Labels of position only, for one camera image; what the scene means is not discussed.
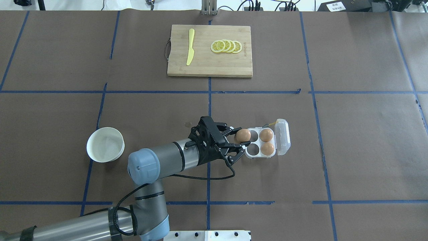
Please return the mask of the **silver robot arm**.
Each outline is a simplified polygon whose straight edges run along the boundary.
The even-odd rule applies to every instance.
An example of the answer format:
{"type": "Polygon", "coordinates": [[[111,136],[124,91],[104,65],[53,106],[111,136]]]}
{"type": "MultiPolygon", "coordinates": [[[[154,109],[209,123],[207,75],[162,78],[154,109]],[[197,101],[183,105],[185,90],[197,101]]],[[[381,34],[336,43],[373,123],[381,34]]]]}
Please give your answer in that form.
{"type": "Polygon", "coordinates": [[[243,156],[250,138],[231,143],[227,137],[241,128],[214,122],[202,116],[186,139],[154,148],[144,148],[128,157],[127,170],[135,189],[116,206],[90,212],[79,218],[20,232],[1,232],[2,241],[122,241],[138,236],[158,241],[170,233],[162,179],[214,160],[229,169],[243,156]]]}

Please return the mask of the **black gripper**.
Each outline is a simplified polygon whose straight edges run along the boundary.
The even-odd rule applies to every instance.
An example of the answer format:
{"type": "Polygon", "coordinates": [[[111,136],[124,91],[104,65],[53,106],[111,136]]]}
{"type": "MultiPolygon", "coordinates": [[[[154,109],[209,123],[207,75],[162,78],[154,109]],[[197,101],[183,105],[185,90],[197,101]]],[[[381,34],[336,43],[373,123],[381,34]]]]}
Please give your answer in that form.
{"type": "Polygon", "coordinates": [[[211,116],[202,116],[198,124],[191,128],[190,139],[185,148],[196,147],[198,166],[214,160],[223,160],[228,166],[233,165],[244,154],[251,141],[230,143],[227,139],[242,128],[232,128],[226,123],[214,122],[211,116]]]}

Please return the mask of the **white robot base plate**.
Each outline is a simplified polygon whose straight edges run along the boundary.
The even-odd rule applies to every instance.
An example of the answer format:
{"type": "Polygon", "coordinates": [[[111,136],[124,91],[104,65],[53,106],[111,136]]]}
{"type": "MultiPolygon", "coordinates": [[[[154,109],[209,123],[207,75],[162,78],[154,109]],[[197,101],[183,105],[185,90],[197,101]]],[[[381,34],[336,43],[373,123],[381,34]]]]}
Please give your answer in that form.
{"type": "Polygon", "coordinates": [[[251,231],[246,230],[191,230],[170,231],[164,241],[251,241],[251,231]]]}

